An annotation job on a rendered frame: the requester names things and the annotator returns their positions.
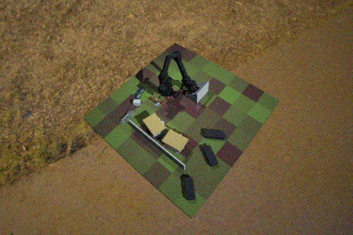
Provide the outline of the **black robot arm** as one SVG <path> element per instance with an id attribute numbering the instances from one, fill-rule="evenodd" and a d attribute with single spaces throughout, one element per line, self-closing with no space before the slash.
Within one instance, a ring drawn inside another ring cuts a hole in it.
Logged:
<path id="1" fill-rule="evenodd" d="M 196 85 L 196 81 L 192 80 L 191 77 L 188 76 L 188 74 L 186 73 L 185 67 L 182 62 L 181 53 L 180 53 L 180 51 L 176 51 L 176 52 L 173 52 L 171 55 L 166 56 L 162 71 L 158 75 L 160 86 L 157 87 L 157 89 L 158 89 L 159 93 L 161 93 L 161 95 L 164 97 L 169 96 L 170 91 L 168 90 L 168 88 L 170 88 L 172 86 L 171 81 L 173 79 L 170 77 L 167 78 L 167 76 L 168 76 L 167 70 L 169 68 L 169 64 L 170 64 L 171 59 L 176 61 L 177 65 L 179 67 L 180 73 L 183 77 L 183 79 L 181 80 L 183 82 L 183 85 L 189 87 L 189 89 L 191 90 L 192 93 L 196 92 L 199 89 L 199 87 Z"/>

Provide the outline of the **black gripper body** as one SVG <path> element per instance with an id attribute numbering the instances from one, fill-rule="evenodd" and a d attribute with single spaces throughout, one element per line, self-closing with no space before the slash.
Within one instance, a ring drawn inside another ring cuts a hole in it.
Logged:
<path id="1" fill-rule="evenodd" d="M 172 86 L 173 86 L 173 85 L 172 85 Z M 170 91 L 169 94 L 171 94 L 172 97 L 177 98 L 177 97 L 180 95 L 180 92 L 178 92 L 178 91 L 175 91 L 175 92 L 174 92 L 172 86 L 171 86 L 170 88 L 168 88 L 168 90 Z"/>

